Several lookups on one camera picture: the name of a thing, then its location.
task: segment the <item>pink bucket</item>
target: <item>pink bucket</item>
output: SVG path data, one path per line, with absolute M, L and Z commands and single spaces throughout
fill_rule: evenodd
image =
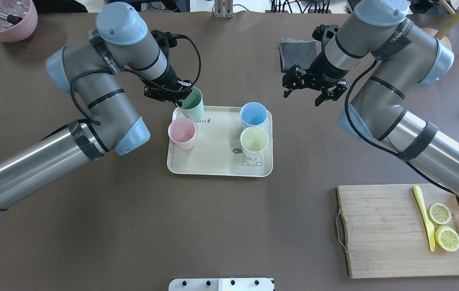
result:
M 28 13 L 23 17 L 23 20 L 18 24 L 0 31 L 0 41 L 16 42 L 28 38 L 37 26 L 37 11 L 32 0 L 21 0 L 24 4 L 30 3 Z

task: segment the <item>knife blade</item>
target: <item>knife blade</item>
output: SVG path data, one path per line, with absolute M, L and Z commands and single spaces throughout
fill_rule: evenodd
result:
M 423 201 L 423 194 L 420 186 L 414 186 L 413 193 L 415 194 L 416 202 L 418 203 L 418 208 L 420 208 L 420 212 L 422 213 L 423 224 L 425 225 L 427 239 L 429 240 L 429 249 L 431 250 L 431 252 L 434 252 L 434 247 L 436 247 L 436 241 L 434 240 L 434 224 L 429 220 L 429 217 L 427 217 L 427 211 L 425 210 L 425 202 Z

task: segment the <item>gray cloth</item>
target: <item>gray cloth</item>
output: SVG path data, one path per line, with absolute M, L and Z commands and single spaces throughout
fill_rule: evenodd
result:
M 285 39 L 279 44 L 282 72 L 287 72 L 294 65 L 306 70 L 318 56 L 318 45 L 315 40 Z

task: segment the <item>light blue joint cap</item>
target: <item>light blue joint cap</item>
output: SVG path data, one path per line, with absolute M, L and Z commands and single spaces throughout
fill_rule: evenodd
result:
M 367 24 L 394 26 L 409 13 L 407 0 L 362 0 L 355 6 L 355 16 Z
M 149 139 L 149 129 L 147 129 L 143 119 L 140 117 L 136 120 L 131 129 L 127 131 L 122 140 L 120 140 L 120 142 L 116 145 L 115 152 L 118 155 L 123 156 L 146 143 Z
M 66 77 L 65 65 L 63 62 L 64 50 L 65 46 L 46 59 L 45 67 L 46 72 L 48 72 L 50 78 L 57 84 L 59 89 L 69 94 L 69 81 Z
M 449 50 L 440 40 L 436 38 L 438 42 L 438 52 L 436 53 L 436 59 L 434 59 L 434 64 L 432 64 L 431 70 L 423 78 L 419 85 L 428 86 L 436 81 L 438 81 L 441 77 L 444 76 L 451 68 L 454 62 L 454 53 Z
M 348 111 L 350 112 L 350 118 L 352 118 L 352 122 L 354 123 L 355 127 L 359 129 L 359 132 L 368 139 L 373 140 L 373 135 L 371 134 L 370 129 L 366 126 L 366 123 L 364 123 L 364 120 L 362 120 L 361 116 L 357 110 L 355 110 L 355 107 L 353 107 L 352 104 L 348 104 Z M 362 138 L 354 131 L 354 129 L 352 129 L 352 126 L 348 122 L 348 118 L 346 118 L 346 112 L 343 111 L 341 113 L 337 123 L 342 129 L 348 131 L 349 134 L 353 135 L 357 139 L 362 140 Z
M 95 25 L 104 40 L 119 46 L 135 44 L 149 31 L 136 9 L 125 2 L 108 4 L 97 15 Z

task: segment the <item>robotic arm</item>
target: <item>robotic arm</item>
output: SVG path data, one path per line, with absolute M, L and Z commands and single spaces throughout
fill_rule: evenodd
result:
M 75 101 L 87 120 L 70 122 L 0 163 L 0 214 L 111 150 L 125 155 L 149 140 L 143 119 L 115 74 L 137 74 L 146 85 L 145 96 L 159 101 L 180 105 L 191 92 L 195 81 L 181 81 L 168 62 L 168 48 L 175 46 L 175 39 L 187 37 L 150 33 L 137 11 L 124 2 L 107 5 L 95 26 L 86 38 L 46 61 L 52 80 L 72 96 L 79 93 L 91 116 Z
M 459 143 L 401 106 L 414 86 L 434 83 L 453 63 L 448 48 L 406 18 L 408 10 L 406 0 L 362 0 L 340 29 L 317 28 L 313 36 L 320 37 L 324 48 L 306 71 L 293 66 L 284 75 L 284 97 L 294 89 L 311 88 L 323 91 L 316 106 L 337 100 L 346 90 L 342 78 L 372 53 L 381 64 L 339 124 L 357 138 L 386 144 L 399 159 L 459 195 Z

